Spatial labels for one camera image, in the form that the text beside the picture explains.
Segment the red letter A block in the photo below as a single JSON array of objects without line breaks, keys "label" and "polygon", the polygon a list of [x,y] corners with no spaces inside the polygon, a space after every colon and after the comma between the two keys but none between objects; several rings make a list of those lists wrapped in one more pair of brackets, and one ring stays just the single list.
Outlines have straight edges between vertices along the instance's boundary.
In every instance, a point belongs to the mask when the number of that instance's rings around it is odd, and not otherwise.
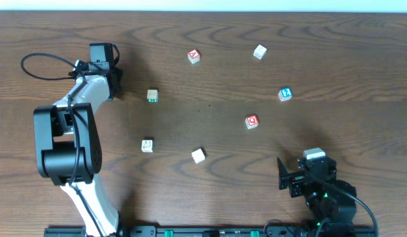
[{"label": "red letter A block", "polygon": [[193,49],[188,52],[189,61],[194,64],[200,60],[200,52],[197,49]]}]

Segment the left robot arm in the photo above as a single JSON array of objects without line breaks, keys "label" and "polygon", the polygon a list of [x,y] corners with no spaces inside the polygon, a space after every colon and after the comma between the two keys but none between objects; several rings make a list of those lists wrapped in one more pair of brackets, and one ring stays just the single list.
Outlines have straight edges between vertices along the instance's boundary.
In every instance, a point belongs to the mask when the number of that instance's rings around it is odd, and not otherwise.
[{"label": "left robot arm", "polygon": [[84,236],[118,236],[121,228],[99,175],[103,155],[94,118],[119,89],[117,63],[77,61],[74,87],[54,104],[34,110],[38,172],[73,201],[85,223]]}]

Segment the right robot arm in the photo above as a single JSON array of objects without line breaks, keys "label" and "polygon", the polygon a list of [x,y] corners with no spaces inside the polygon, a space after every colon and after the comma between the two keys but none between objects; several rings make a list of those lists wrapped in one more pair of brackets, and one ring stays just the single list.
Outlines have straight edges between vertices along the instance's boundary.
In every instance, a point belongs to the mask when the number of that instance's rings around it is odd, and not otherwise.
[{"label": "right robot arm", "polygon": [[356,236],[356,188],[337,179],[337,162],[323,152],[305,154],[298,160],[299,171],[288,172],[278,159],[279,189],[291,198],[303,197],[313,219],[293,230],[294,236]]}]

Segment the blue number 2 block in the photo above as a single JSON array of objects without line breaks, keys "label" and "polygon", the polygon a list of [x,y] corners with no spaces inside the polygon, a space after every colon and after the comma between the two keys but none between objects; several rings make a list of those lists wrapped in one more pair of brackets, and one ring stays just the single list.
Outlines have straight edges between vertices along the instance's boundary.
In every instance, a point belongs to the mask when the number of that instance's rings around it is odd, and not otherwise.
[{"label": "blue number 2 block", "polygon": [[290,87],[286,87],[280,89],[278,96],[280,101],[288,101],[292,98],[293,93]]}]

